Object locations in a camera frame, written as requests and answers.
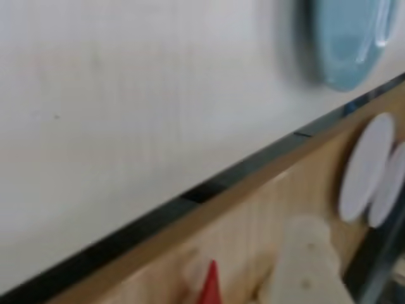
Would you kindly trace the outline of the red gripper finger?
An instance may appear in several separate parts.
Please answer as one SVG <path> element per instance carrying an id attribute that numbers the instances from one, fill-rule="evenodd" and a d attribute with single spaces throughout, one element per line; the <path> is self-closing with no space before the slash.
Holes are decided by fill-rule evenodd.
<path id="1" fill-rule="evenodd" d="M 218 264 L 215 260 L 209 264 L 208 273 L 197 298 L 197 304 L 222 304 Z"/>

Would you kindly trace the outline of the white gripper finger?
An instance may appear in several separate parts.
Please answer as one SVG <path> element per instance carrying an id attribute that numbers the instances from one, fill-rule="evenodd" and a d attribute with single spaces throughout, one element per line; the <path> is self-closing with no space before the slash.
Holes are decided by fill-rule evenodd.
<path id="1" fill-rule="evenodd" d="M 339 270 L 328 224 L 313 215 L 293 217 L 274 268 L 271 302 L 353 303 Z"/>

